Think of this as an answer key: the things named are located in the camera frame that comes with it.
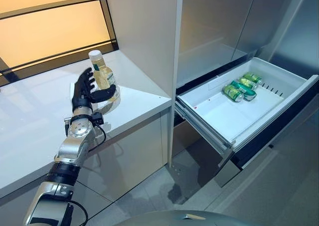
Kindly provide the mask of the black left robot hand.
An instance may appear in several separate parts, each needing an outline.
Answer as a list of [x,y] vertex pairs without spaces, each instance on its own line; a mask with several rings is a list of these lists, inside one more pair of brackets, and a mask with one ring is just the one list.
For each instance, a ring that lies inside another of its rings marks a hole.
[[74,84],[74,93],[71,100],[72,112],[79,107],[92,109],[92,103],[100,103],[111,99],[116,91],[116,86],[112,84],[109,88],[91,92],[94,88],[95,78],[92,68],[87,68],[79,76]]

